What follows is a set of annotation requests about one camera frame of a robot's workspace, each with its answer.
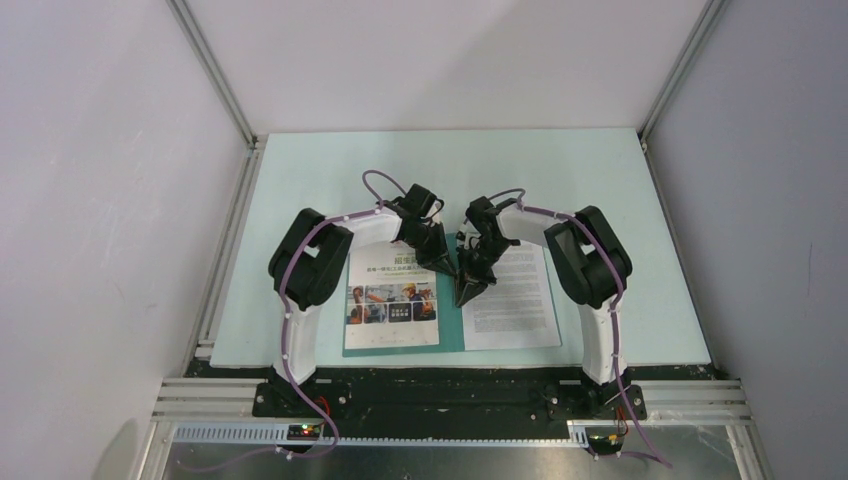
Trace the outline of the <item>teal green folder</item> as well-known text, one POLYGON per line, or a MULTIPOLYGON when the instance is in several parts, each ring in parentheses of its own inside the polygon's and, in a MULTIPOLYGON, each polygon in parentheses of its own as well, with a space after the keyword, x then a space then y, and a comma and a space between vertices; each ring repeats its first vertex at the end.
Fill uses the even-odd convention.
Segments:
MULTIPOLYGON (((548 269, 547 254, 544 250, 545 260, 548 269)), ((344 339, 343 339, 343 354, 346 357, 366 357, 366 356, 397 356, 405 354, 428 354, 428 353, 459 353, 466 352, 464 347, 463 337, 463 319, 462 308, 457 308, 454 305, 454 283, 451 277, 443 274, 437 274, 437 293, 438 293, 438 324, 440 343, 435 346, 425 346, 409 349, 389 349, 389 350, 371 350, 365 354, 354 356, 346 356, 344 354, 344 339)))

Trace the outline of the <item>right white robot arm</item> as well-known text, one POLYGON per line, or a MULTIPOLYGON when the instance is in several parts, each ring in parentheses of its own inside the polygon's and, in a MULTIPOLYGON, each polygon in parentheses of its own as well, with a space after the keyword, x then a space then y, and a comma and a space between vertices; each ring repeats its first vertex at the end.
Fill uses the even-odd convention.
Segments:
POLYGON ((494 267, 508 248, 523 243, 547 248, 559 284, 580 311, 582 407, 594 417, 608 416, 630 385, 619 306, 633 265, 603 212, 595 206, 556 212, 526 205, 521 197, 494 203, 482 196, 469 204, 465 218, 476 233, 470 236, 466 227, 457 233, 456 306, 495 286, 494 267))

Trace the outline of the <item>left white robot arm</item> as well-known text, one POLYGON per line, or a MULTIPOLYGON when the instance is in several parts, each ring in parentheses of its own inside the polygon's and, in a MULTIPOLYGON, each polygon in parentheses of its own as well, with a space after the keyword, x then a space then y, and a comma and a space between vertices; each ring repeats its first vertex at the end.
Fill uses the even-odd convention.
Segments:
POLYGON ((422 268, 455 277, 440 213, 444 201, 412 185, 402 196, 335 217, 301 210, 269 261, 268 273, 283 305, 280 353, 273 363, 284 378, 277 403, 292 416, 314 406, 315 349, 321 306, 337 289, 348 255, 372 244, 401 242, 422 268))

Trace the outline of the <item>printed paper file top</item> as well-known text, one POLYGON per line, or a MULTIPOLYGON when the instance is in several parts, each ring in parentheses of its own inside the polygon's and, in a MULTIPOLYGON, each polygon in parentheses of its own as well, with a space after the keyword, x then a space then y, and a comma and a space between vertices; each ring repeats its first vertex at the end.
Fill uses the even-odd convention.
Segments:
POLYGON ((440 343, 437 274, 400 242, 350 254, 345 306, 346 356, 440 343))

